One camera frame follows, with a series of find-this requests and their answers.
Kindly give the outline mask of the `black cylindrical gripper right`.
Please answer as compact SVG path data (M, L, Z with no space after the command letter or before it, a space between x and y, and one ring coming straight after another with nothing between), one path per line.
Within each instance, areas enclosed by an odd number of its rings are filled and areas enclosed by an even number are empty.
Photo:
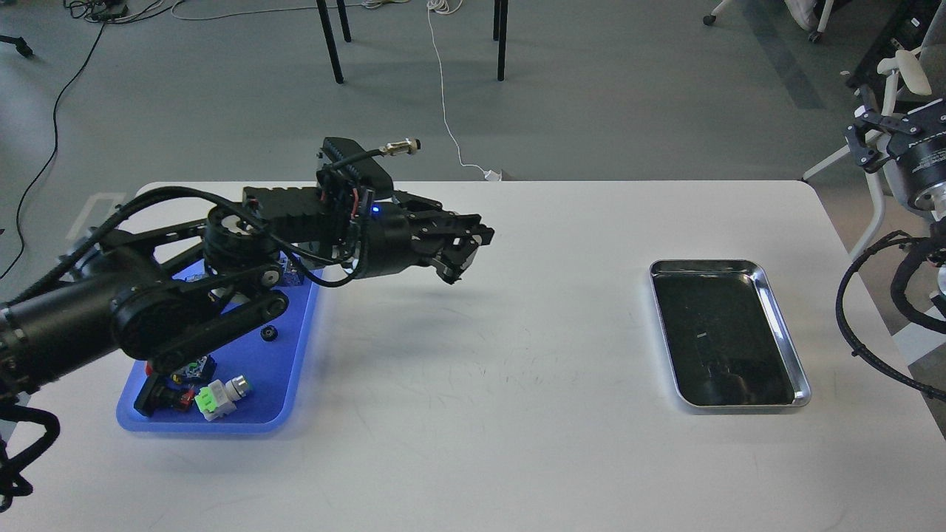
M845 129L849 154L866 173L878 172L885 165L890 191L906 208L943 211L944 115L943 100L902 117L859 107L854 112L854 124Z

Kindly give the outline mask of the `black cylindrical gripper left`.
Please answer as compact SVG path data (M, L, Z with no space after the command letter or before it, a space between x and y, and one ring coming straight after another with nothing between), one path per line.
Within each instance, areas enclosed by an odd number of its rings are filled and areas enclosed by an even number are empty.
M393 192L392 199L394 203L370 208L359 279L430 266L440 280L453 285L472 265L477 245L490 245L494 238L494 229L479 214L457 214L442 202L405 191Z

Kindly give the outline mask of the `black robot arm image left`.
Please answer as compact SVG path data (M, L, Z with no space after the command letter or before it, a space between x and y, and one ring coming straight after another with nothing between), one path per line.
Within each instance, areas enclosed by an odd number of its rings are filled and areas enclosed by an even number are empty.
M24 478L58 439L56 415L21 394L121 350L169 376L290 305L280 259L321 287L432 267L454 284L494 230L477 214L396 191L376 162L415 154L408 138L364 149L329 136L312 186L247 186L239 201L188 186L147 191L116 209L48 273L2 304L2 420L43 434L2 452L2 509L27 497Z

